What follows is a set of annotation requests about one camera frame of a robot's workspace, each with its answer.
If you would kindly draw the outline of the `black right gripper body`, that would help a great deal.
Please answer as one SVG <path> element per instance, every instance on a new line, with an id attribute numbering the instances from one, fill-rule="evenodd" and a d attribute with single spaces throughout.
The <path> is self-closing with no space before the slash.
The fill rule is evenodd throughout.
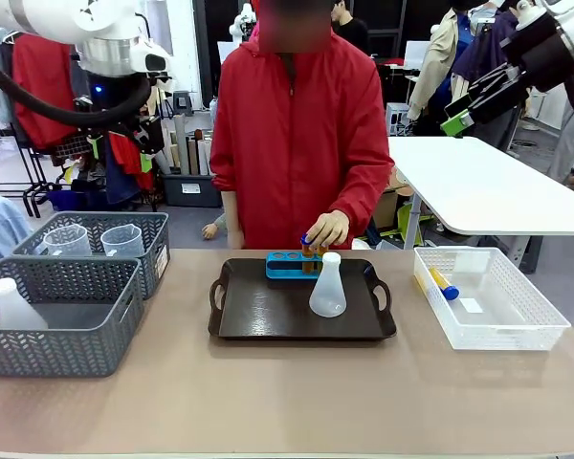
<path id="1" fill-rule="evenodd" d="M 518 87 L 548 91 L 574 77 L 574 56 L 552 18 L 539 18 L 501 42 L 508 63 L 516 68 Z"/>

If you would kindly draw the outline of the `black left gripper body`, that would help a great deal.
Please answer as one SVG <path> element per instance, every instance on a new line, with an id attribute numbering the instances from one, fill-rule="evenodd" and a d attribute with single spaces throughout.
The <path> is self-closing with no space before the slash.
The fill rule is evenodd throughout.
<path id="1" fill-rule="evenodd" d="M 146 77 L 142 74 L 129 76 L 87 75 L 92 111 L 104 111 L 126 103 L 132 110 L 146 104 Z"/>

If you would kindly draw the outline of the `person's left hand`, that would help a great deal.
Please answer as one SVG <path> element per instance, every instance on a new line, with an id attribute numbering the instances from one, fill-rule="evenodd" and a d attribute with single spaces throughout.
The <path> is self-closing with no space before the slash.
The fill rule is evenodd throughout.
<path id="1" fill-rule="evenodd" d="M 348 236 L 350 222 L 339 210 L 319 216 L 315 224 L 306 232 L 305 241 L 314 248 L 339 246 Z"/>

